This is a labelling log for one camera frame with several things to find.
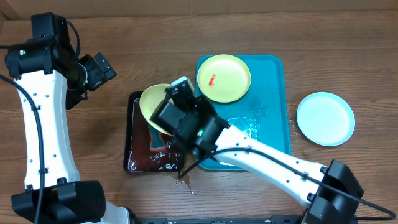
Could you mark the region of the orange and green sponge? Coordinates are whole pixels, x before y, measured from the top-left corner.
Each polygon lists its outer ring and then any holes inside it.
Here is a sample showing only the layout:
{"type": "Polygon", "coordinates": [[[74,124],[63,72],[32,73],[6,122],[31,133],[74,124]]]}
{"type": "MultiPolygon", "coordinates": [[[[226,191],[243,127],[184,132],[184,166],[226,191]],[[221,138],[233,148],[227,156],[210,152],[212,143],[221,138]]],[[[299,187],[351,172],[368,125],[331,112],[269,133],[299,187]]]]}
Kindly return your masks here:
{"type": "Polygon", "coordinates": [[[162,133],[153,126],[148,125],[150,134],[150,148],[151,152],[159,152],[168,149],[167,143],[162,139],[162,133]]]}

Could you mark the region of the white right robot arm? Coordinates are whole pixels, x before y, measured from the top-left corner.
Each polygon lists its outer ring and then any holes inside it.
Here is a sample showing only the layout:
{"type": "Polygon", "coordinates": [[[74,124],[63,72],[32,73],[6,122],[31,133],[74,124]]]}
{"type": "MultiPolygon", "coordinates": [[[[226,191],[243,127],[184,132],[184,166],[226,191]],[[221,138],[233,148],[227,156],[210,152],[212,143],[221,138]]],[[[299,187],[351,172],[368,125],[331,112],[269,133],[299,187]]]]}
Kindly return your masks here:
{"type": "Polygon", "coordinates": [[[352,223],[363,189],[351,169],[305,161],[263,144],[220,118],[205,97],[175,94],[150,97],[142,110],[155,127],[171,134],[199,161],[213,159],[256,174],[306,209],[302,223],[352,223]]]}

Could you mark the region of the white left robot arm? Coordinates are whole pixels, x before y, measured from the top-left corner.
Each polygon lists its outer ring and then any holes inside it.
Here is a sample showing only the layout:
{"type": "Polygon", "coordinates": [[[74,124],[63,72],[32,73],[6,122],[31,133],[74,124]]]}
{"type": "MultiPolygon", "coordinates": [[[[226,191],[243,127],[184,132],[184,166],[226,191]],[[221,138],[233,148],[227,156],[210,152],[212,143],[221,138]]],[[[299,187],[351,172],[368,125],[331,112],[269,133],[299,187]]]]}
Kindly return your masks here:
{"type": "Polygon", "coordinates": [[[107,60],[77,58],[68,39],[41,35],[10,46],[6,65],[27,143],[25,191],[12,196],[13,210],[33,223],[133,223],[130,209],[108,202],[98,181],[80,179],[70,146],[66,112],[116,76],[107,60]]]}

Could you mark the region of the light blue plate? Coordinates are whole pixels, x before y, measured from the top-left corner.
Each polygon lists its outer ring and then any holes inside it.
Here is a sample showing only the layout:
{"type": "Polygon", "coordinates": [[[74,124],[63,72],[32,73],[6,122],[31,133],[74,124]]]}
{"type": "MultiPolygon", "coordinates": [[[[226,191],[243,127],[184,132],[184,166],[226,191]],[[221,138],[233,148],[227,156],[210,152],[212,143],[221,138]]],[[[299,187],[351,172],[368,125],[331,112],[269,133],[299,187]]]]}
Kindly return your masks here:
{"type": "Polygon", "coordinates": [[[297,107],[296,120],[307,139],[326,147],[345,143],[353,135],[356,125],[350,105],[329,92],[306,96],[297,107]]]}

